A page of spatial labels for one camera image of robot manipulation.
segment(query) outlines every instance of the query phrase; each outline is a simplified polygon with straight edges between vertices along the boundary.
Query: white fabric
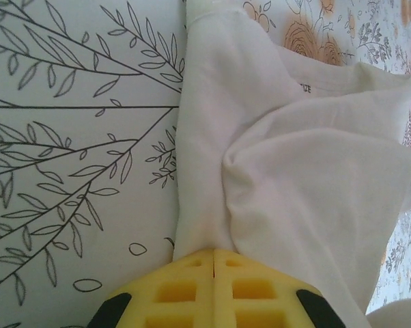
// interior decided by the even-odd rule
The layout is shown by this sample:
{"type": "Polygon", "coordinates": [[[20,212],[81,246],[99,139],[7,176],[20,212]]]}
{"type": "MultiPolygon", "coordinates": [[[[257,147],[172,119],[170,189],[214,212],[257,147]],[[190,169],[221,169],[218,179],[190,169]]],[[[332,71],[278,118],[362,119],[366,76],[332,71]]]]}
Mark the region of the white fabric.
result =
{"type": "Polygon", "coordinates": [[[370,327],[380,259],[411,208],[411,76],[302,57],[207,1],[187,3],[174,260],[237,251],[319,288],[347,327],[370,327]]]}

